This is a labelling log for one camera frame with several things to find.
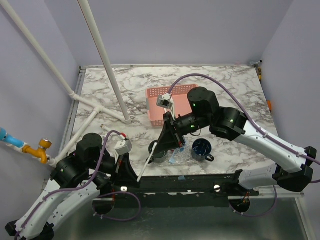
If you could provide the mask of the dark green mug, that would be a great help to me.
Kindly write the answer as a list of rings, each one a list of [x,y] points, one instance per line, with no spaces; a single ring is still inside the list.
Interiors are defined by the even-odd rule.
[[[153,149],[153,146],[154,144],[156,143],[157,141],[154,140],[153,142],[151,142],[151,144],[149,145],[148,147],[148,152],[151,154],[152,152],[152,149]],[[167,151],[162,151],[162,152],[159,152],[159,153],[154,153],[153,156],[151,157],[150,161],[148,162],[148,164],[151,164],[151,163],[156,163],[156,164],[161,164],[163,162],[166,161],[166,157],[167,157]]]

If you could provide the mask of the light blue toothbrush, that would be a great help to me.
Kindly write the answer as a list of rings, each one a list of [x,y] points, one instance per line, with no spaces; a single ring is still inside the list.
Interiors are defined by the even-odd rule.
[[[181,153],[179,152],[179,149],[176,149],[175,151],[173,151],[168,162],[171,165],[178,164],[180,162],[180,157],[181,157]]]

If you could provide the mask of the white toothbrush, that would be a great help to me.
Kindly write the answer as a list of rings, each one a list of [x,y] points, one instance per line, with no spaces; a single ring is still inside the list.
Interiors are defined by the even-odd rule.
[[[141,181],[141,178],[143,177],[143,174],[144,174],[144,172],[145,172],[145,170],[146,170],[146,168],[147,168],[147,166],[148,166],[151,158],[152,158],[153,155],[154,155],[154,152],[155,152],[155,149],[156,149],[157,145],[158,145],[157,142],[155,142],[155,143],[153,144],[152,149],[151,149],[151,152],[150,152],[150,154],[149,154],[149,157],[147,158],[147,160],[146,160],[146,162],[145,162],[145,164],[144,164],[144,166],[143,166],[143,168],[142,168],[142,170],[141,170],[141,172],[140,172],[140,174],[139,174],[139,176],[138,176],[138,178],[137,178],[137,182],[138,182],[138,183]]]

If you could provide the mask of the dark blue mug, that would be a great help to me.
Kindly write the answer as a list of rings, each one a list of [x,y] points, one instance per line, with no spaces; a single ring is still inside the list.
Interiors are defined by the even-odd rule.
[[[191,156],[197,162],[209,161],[213,162],[215,158],[211,155],[212,145],[204,139],[199,138],[195,140],[191,147]]]

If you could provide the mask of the pink perforated plastic basket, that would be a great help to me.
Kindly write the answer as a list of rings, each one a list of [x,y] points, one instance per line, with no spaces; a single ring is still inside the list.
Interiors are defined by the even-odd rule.
[[[178,115],[184,116],[192,112],[187,95],[191,89],[196,87],[198,87],[197,84],[183,84],[176,85],[173,88],[171,91],[171,99],[174,103],[174,113],[176,117],[178,117]],[[166,94],[169,88],[170,86],[152,87],[147,88],[145,91],[147,114],[152,127],[162,127],[164,124],[163,115],[168,112],[169,109],[157,106],[157,99],[158,96]]]

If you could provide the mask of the blue toothpaste tube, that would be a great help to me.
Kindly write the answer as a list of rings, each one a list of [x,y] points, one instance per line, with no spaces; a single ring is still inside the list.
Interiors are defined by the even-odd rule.
[[[185,143],[183,144],[183,146],[179,148],[179,152],[180,152],[180,153],[182,153],[182,152],[185,151],[185,149],[186,149],[186,147],[187,147],[187,144],[188,144],[188,141],[185,140]]]

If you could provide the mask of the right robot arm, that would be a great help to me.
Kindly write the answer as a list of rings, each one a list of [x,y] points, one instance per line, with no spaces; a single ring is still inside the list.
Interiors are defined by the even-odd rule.
[[[187,94],[192,112],[174,118],[163,115],[163,129],[154,153],[182,147],[184,137],[208,127],[216,137],[243,144],[271,159],[274,163],[254,170],[242,170],[238,179],[230,183],[230,191],[241,196],[257,187],[275,186],[291,192],[302,192],[313,178],[311,161],[315,149],[294,146],[256,125],[243,112],[221,107],[214,92],[196,87]]]

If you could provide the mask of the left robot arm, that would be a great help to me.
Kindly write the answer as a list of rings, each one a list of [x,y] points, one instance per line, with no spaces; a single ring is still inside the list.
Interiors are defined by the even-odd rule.
[[[92,200],[110,200],[106,209],[96,209],[102,219],[114,208],[117,196],[128,196],[125,177],[137,187],[137,175],[130,165],[130,140],[124,133],[111,131],[106,138],[88,133],[73,153],[53,169],[50,179],[30,210],[5,226],[18,240],[51,240],[62,224]]]

